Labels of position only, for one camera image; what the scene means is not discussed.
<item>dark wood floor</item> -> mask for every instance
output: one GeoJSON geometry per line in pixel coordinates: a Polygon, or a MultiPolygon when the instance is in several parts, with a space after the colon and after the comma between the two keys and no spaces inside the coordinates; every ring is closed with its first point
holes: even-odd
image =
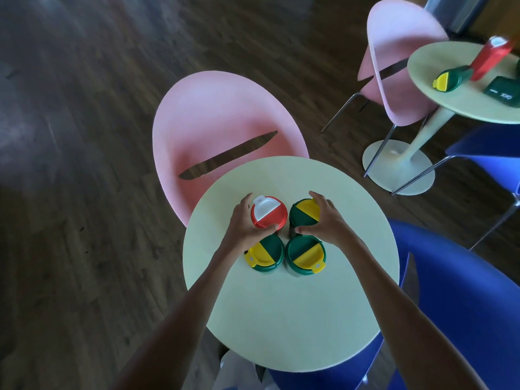
{"type": "MultiPolygon", "coordinates": [[[[188,74],[263,85],[310,157],[355,178],[390,217],[468,246],[506,210],[509,194],[462,160],[420,196],[362,179],[363,150],[391,126],[377,105],[359,113],[355,103],[320,134],[362,86],[375,2],[0,0],[2,389],[106,388],[185,292],[185,228],[159,185],[151,129],[162,96],[188,74]]],[[[455,117],[425,153],[440,159],[472,125],[455,117]]],[[[396,137],[410,142],[418,127],[396,137]]],[[[517,283],[519,228],[520,215],[476,250],[517,283]]],[[[186,389],[210,388],[217,346],[205,334],[186,389]]],[[[368,388],[384,388],[391,371],[385,352],[368,388]]]]}

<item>red lid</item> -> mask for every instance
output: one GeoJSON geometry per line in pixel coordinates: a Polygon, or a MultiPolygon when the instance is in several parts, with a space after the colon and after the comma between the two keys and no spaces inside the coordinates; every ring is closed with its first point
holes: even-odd
{"type": "Polygon", "coordinates": [[[266,228],[277,224],[278,230],[280,230],[285,226],[288,213],[287,208],[280,200],[272,196],[260,196],[257,197],[254,202],[255,204],[251,207],[251,220],[256,227],[266,228]],[[267,205],[267,213],[264,208],[260,210],[260,207],[263,207],[264,205],[267,205]]]}

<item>blue plastic chair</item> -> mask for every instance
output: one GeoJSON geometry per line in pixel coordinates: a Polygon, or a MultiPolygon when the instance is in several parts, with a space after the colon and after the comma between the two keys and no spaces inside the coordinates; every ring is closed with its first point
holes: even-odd
{"type": "MultiPolygon", "coordinates": [[[[399,251],[399,286],[402,286],[408,253],[399,251]]],[[[321,371],[283,372],[269,370],[280,390],[355,390],[366,382],[366,375],[383,344],[379,333],[361,352],[347,361],[321,371]]]]}
{"type": "MultiPolygon", "coordinates": [[[[419,308],[490,390],[518,390],[520,288],[455,242],[404,222],[390,225],[399,254],[415,259],[419,308]]],[[[396,372],[388,390],[401,389],[406,387],[396,372]]]]}
{"type": "Polygon", "coordinates": [[[411,181],[394,190],[392,195],[410,186],[419,178],[433,171],[441,164],[454,157],[473,160],[490,174],[504,189],[509,190],[515,202],[497,220],[497,222],[475,242],[472,250],[494,229],[504,223],[520,206],[520,125],[484,124],[463,137],[446,150],[444,157],[437,164],[420,173],[411,181]]]}

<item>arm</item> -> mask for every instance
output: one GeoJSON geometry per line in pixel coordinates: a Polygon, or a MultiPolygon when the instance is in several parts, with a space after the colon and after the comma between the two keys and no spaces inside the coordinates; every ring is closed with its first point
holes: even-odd
{"type": "Polygon", "coordinates": [[[487,389],[464,356],[381,268],[334,204],[309,194],[320,207],[320,221],[296,232],[332,243],[348,258],[407,388],[487,389]]]}
{"type": "Polygon", "coordinates": [[[180,389],[231,266],[245,250],[278,228],[257,229],[249,217],[251,193],[235,207],[224,239],[206,270],[151,338],[125,366],[112,390],[180,389]]]}

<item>pink plastic chair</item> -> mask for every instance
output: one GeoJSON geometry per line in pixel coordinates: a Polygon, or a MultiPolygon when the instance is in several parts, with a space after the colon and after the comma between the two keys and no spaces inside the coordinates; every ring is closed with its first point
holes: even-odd
{"type": "Polygon", "coordinates": [[[375,76],[375,79],[370,80],[350,97],[323,128],[325,130],[359,95],[385,107],[388,118],[394,125],[368,165],[364,176],[396,127],[415,123],[437,108],[437,105],[413,84],[407,68],[382,80],[380,71],[409,58],[424,45],[448,40],[443,27],[429,12],[404,0],[382,0],[375,4],[368,15],[367,36],[368,47],[359,68],[358,80],[371,76],[375,76]]]}
{"type": "Polygon", "coordinates": [[[204,71],[173,85],[153,120],[153,158],[164,194],[187,226],[205,191],[233,168],[262,157],[309,157],[302,133],[267,90],[239,75],[204,71]],[[261,148],[193,180],[179,175],[239,144],[278,133],[261,148]]]}

